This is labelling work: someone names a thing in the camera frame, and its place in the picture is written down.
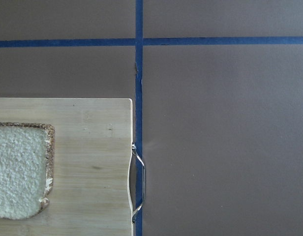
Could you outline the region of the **white bread slice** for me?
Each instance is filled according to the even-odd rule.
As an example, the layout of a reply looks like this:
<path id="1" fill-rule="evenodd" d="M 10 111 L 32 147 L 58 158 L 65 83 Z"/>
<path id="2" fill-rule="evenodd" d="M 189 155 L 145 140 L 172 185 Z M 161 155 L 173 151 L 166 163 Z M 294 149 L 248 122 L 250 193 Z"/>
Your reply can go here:
<path id="1" fill-rule="evenodd" d="M 0 122 L 0 218 L 28 219 L 49 205 L 54 156 L 52 125 Z"/>

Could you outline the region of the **wooden cutting board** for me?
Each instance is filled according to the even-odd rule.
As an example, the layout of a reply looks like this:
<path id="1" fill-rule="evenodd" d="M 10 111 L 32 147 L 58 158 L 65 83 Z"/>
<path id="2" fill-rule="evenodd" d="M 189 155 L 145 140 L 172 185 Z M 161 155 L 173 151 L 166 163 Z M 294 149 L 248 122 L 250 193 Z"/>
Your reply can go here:
<path id="1" fill-rule="evenodd" d="M 0 236 L 130 236 L 129 98 L 0 98 L 0 121 L 55 127 L 49 206 L 27 220 L 0 219 Z"/>

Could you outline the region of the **long blue tape strip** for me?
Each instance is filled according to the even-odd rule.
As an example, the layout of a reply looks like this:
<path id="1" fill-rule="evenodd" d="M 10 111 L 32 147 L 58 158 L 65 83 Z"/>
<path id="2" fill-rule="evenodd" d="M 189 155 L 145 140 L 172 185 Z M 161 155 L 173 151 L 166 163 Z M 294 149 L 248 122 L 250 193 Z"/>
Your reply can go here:
<path id="1" fill-rule="evenodd" d="M 135 6 L 135 63 L 136 63 L 136 79 L 135 79 L 135 145 L 137 153 L 142 157 L 142 138 L 143 138 L 143 125 L 142 125 L 142 105 L 143 105 L 143 92 L 142 92 L 142 78 L 143 78 L 143 1 L 137 0 Z M 141 171 L 139 170 L 139 162 L 136 161 L 136 207 L 142 198 L 141 191 Z M 137 215 L 135 226 L 135 234 L 141 236 L 143 234 L 143 208 Z"/>

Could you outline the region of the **crossing blue tape strip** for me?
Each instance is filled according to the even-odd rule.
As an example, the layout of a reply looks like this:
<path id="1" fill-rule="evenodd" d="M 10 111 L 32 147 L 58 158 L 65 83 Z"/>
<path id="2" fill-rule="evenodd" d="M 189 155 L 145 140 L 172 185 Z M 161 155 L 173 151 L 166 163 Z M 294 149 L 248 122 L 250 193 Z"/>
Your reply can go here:
<path id="1" fill-rule="evenodd" d="M 0 40 L 0 48 L 303 44 L 303 36 Z"/>

